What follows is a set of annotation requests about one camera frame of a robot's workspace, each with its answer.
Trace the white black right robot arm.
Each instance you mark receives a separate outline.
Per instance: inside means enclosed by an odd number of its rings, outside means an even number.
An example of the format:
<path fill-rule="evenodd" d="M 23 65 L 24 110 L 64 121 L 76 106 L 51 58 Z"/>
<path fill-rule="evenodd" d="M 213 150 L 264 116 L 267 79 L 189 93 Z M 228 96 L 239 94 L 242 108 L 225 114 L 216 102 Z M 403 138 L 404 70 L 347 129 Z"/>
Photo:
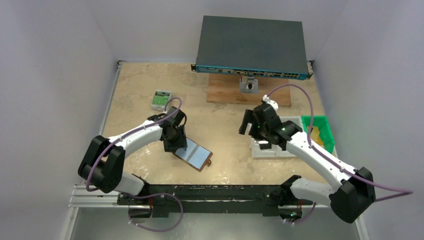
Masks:
<path fill-rule="evenodd" d="M 248 133 L 256 140 L 278 146 L 300 158 L 326 180 L 323 184 L 293 175 L 281 184 L 282 201 L 309 200 L 330 207 L 339 219 L 353 223 L 376 202 L 371 171 L 365 167 L 357 169 L 308 140 L 299 125 L 290 120 L 282 122 L 275 107 L 272 102 L 263 102 L 245 110 L 239 134 Z"/>

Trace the brown leather card holder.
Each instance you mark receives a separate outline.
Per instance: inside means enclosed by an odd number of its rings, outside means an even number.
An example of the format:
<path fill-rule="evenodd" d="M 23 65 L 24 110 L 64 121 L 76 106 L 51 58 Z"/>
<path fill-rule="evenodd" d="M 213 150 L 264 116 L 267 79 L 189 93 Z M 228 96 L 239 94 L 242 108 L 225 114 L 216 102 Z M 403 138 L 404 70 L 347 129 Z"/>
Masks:
<path fill-rule="evenodd" d="M 187 147 L 181 147 L 173 154 L 198 172 L 201 172 L 204 167 L 209 167 L 212 164 L 213 153 L 190 138 L 186 141 Z"/>

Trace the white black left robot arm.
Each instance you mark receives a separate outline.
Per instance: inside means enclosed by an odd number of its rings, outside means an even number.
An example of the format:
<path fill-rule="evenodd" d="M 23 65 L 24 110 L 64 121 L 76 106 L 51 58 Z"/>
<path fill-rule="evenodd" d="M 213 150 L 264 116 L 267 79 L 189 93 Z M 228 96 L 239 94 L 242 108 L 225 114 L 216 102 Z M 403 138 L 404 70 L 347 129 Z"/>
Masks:
<path fill-rule="evenodd" d="M 150 116 L 141 125 L 109 138 L 94 137 L 86 150 L 77 174 L 94 190 L 137 196 L 148 183 L 141 177 L 124 172 L 125 159 L 147 146 L 161 141 L 165 152 L 187 148 L 186 114 L 172 106 L 167 112 Z"/>

